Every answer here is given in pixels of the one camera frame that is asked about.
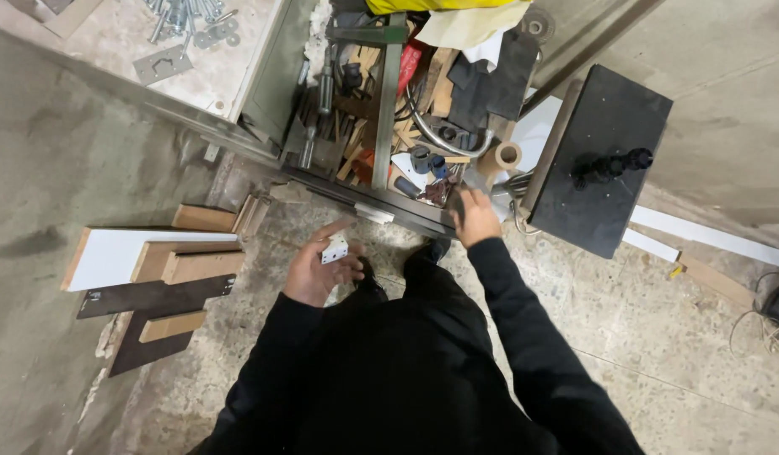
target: terrazzo floor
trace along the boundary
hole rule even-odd
[[[204,326],[182,354],[143,368],[126,422],[115,431],[116,453],[184,453],[212,429],[223,398],[255,343],[287,266],[315,228],[343,212],[314,197],[272,204],[246,249],[232,295],[209,300]],[[577,356],[610,394],[647,453],[779,455],[779,362],[763,353],[748,308],[703,289],[674,268],[627,244],[604,260],[547,234],[522,236],[504,224],[505,242],[526,284],[539,296]],[[360,220],[345,235],[368,247],[389,297],[404,289],[401,264],[424,242],[394,224]],[[767,266],[659,233],[750,286]],[[488,317],[497,363],[508,379],[483,288],[454,243],[441,261]],[[337,298],[346,293],[339,290]]]

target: black sweatshirt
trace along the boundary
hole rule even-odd
[[[468,250],[510,367],[449,305],[394,300],[319,335],[282,293],[193,453],[643,453],[524,284],[501,239]]]

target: right hand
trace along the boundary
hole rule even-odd
[[[450,210],[457,230],[457,238],[466,249],[480,241],[502,236],[502,225],[491,207],[491,199],[480,190],[462,188],[459,191],[465,219],[461,222],[456,211]]]

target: person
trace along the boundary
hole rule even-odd
[[[643,453],[524,284],[487,196],[460,190],[452,212],[513,370],[511,398],[486,318],[437,262],[431,240],[387,301],[364,248],[321,264],[334,222],[291,262],[283,291],[230,389],[212,434],[191,453]],[[353,281],[341,303],[333,287]]]

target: black pants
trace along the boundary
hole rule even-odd
[[[438,313],[464,326],[479,340],[479,345],[492,353],[491,338],[487,333],[487,319],[477,303],[465,294],[454,281],[454,275],[431,258],[428,248],[423,248],[406,259],[403,264],[406,290],[403,298],[417,300],[428,305],[429,313]],[[393,305],[388,302],[384,289],[378,283],[365,281],[339,304],[325,308],[320,337],[334,331],[340,325],[355,323],[359,315],[376,305]]]

